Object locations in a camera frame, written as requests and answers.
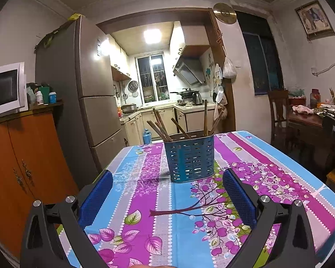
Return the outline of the bamboo chopstick dark tip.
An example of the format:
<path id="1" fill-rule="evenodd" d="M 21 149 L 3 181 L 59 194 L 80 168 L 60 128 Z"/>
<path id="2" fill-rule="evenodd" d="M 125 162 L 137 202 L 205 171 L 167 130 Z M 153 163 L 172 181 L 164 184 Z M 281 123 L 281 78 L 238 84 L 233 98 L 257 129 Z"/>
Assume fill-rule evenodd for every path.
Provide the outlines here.
<path id="1" fill-rule="evenodd" d="M 217 117 L 217 119 L 216 119 L 216 121 L 214 122 L 214 124 L 213 124 L 211 130 L 209 131 L 209 136 L 211 136 L 211 135 L 214 133 L 214 131 L 215 131 L 217 125 L 219 124 L 221 118 L 223 117 L 223 114 L 224 114 L 224 113 L 225 113 L 225 111 L 222 111 L 222 112 L 219 113 L 219 116 Z"/>

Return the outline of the kitchen window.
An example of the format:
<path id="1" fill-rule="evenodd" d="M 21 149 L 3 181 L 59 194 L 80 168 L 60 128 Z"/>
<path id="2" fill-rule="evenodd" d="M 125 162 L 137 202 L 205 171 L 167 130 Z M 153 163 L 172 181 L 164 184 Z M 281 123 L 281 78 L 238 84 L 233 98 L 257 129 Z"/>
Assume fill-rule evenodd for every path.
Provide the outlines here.
<path id="1" fill-rule="evenodd" d="M 162 102 L 170 99 L 164 68 L 163 54 L 157 53 L 136 59 L 143 103 Z"/>

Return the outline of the kitchen range hood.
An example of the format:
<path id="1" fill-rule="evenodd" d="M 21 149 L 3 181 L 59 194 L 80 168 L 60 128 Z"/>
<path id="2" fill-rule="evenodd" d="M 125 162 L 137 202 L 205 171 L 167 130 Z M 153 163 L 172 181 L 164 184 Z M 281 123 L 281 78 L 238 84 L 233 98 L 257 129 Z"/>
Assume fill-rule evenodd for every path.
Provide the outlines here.
<path id="1" fill-rule="evenodd" d="M 206 83 L 199 59 L 181 58 L 173 69 L 175 75 L 182 77 L 189 85 Z"/>

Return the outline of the dark wooden side table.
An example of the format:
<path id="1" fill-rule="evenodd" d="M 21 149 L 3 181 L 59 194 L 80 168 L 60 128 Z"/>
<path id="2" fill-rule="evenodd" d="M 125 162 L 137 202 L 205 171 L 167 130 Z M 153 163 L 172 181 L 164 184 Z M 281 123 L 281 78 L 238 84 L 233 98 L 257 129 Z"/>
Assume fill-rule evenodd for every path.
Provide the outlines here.
<path id="1" fill-rule="evenodd" d="M 322 128 L 323 118 L 289 111 L 290 139 L 298 146 L 298 162 L 317 176 L 335 170 L 335 145 Z"/>

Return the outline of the pink cloth on table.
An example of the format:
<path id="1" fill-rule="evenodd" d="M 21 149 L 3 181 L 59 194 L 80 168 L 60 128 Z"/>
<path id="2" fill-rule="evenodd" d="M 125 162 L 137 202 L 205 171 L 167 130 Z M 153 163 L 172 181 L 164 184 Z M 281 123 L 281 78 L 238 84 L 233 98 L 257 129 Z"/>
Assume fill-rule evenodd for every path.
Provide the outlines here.
<path id="1" fill-rule="evenodd" d="M 292 111 L 298 114 L 312 115 L 314 113 L 313 109 L 310 109 L 304 105 L 293 105 Z"/>

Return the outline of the floral striped tablecloth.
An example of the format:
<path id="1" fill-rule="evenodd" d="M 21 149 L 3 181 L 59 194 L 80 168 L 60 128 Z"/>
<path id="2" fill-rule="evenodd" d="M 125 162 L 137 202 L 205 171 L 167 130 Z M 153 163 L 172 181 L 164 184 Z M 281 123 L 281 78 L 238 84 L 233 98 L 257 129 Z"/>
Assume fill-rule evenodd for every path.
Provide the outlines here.
<path id="1" fill-rule="evenodd" d="M 164 144 L 122 149 L 108 166 L 113 185 L 85 228 L 110 267 L 226 267 L 250 234 L 223 188 L 232 168 L 273 201 L 300 200 L 318 258 L 335 242 L 335 193 L 296 161 L 247 131 L 214 137 L 214 173 L 170 180 Z"/>

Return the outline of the blue perforated utensil holder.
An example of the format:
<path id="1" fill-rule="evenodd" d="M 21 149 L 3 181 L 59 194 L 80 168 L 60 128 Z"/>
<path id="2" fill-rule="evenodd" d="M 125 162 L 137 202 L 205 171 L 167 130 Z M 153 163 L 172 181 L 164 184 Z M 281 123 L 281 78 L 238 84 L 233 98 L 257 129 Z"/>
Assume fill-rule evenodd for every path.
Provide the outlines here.
<path id="1" fill-rule="evenodd" d="M 214 137 L 204 136 L 203 131 L 171 135 L 171 142 L 164 142 L 171 181 L 193 182 L 214 174 Z"/>

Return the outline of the blue thermos on floor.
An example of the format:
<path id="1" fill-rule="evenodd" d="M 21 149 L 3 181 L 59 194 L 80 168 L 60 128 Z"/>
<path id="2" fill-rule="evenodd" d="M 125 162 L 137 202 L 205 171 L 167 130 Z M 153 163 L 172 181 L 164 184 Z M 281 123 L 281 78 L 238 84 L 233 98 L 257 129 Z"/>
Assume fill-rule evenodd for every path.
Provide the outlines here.
<path id="1" fill-rule="evenodd" d="M 151 132 L 150 130 L 145 129 L 143 133 L 143 144 L 151 144 L 151 143 L 152 143 Z"/>

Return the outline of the orange wooden cabinet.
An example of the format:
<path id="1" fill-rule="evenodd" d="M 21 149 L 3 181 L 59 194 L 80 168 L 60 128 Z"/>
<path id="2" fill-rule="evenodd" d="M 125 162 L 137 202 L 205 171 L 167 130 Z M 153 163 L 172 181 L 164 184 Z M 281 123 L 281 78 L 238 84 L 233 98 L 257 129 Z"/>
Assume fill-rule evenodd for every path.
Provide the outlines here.
<path id="1" fill-rule="evenodd" d="M 59 102 L 0 118 L 0 244 L 15 259 L 33 202 L 78 192 L 56 130 L 62 110 Z"/>

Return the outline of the chopstick in holder right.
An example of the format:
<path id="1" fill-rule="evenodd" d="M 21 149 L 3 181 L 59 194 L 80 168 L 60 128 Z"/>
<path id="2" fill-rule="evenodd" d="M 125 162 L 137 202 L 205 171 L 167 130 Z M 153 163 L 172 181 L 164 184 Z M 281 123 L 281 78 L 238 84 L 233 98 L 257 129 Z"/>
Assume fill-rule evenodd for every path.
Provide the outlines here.
<path id="1" fill-rule="evenodd" d="M 207 100 L 204 100 L 204 124 L 203 124 L 203 135 L 204 137 L 208 136 L 208 127 L 207 127 Z"/>

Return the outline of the chopstick in holder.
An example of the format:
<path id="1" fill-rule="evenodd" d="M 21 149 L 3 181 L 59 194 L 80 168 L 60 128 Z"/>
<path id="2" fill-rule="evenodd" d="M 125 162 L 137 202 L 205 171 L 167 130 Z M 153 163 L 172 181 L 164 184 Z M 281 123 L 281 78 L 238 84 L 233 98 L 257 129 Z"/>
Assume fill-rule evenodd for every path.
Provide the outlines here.
<path id="1" fill-rule="evenodd" d="M 164 123 L 162 121 L 162 118 L 160 116 L 160 113 L 154 108 L 153 109 L 153 112 L 154 112 L 154 115 L 155 115 L 155 118 L 156 118 L 156 125 L 158 126 L 158 128 L 160 129 L 161 133 L 164 135 L 164 137 L 166 138 L 166 140 L 168 142 L 172 142 L 172 138 L 169 136 L 165 126 L 164 126 Z"/>
<path id="2" fill-rule="evenodd" d="M 204 124 L 203 124 L 203 135 L 204 137 L 208 136 L 208 127 L 207 127 L 207 100 L 204 100 Z"/>
<path id="3" fill-rule="evenodd" d="M 182 132 L 185 138 L 192 139 L 191 136 L 187 132 L 185 132 L 185 130 L 179 125 L 179 123 L 174 118 L 171 118 L 171 121 L 176 125 L 179 131 Z"/>
<path id="4" fill-rule="evenodd" d="M 160 130 L 160 128 L 154 124 L 151 120 L 147 121 L 148 125 L 162 138 L 163 141 L 168 142 L 167 136 Z"/>

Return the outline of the steel electric kettle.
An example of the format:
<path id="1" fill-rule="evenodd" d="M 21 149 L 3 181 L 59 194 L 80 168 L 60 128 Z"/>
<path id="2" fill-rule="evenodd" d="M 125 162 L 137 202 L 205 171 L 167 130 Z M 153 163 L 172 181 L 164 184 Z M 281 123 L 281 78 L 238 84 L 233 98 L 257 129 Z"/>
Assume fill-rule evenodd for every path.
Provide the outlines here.
<path id="1" fill-rule="evenodd" d="M 194 105 L 202 105 L 203 104 L 203 99 L 202 99 L 199 91 L 194 91 L 194 93 L 192 94 L 192 101 L 193 101 Z"/>

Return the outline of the brown steel refrigerator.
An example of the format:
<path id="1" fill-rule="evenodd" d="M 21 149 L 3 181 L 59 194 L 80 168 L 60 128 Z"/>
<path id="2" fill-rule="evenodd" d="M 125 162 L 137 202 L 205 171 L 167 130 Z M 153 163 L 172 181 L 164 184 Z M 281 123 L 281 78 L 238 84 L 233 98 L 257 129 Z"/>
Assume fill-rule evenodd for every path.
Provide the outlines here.
<path id="1" fill-rule="evenodd" d="M 125 147 L 107 36 L 84 16 L 64 23 L 36 46 L 35 75 L 63 100 L 57 132 L 82 188 Z"/>

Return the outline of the white microwave oven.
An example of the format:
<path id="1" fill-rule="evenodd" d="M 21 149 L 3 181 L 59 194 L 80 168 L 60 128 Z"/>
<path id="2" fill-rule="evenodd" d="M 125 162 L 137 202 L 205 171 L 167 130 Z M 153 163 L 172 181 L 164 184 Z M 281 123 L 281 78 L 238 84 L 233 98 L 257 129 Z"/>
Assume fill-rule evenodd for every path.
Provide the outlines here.
<path id="1" fill-rule="evenodd" d="M 25 63 L 0 66 L 0 116 L 28 111 Z"/>

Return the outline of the brass round wall plate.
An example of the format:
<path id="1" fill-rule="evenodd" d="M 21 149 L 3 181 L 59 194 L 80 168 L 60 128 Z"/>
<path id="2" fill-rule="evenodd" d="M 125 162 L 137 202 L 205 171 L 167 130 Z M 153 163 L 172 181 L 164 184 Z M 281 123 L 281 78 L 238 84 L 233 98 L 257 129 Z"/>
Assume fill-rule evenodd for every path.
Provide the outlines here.
<path id="1" fill-rule="evenodd" d="M 213 8 L 213 13 L 215 17 L 225 23 L 225 24 L 234 24 L 237 21 L 237 14 L 235 10 L 228 4 L 226 3 L 216 3 Z"/>

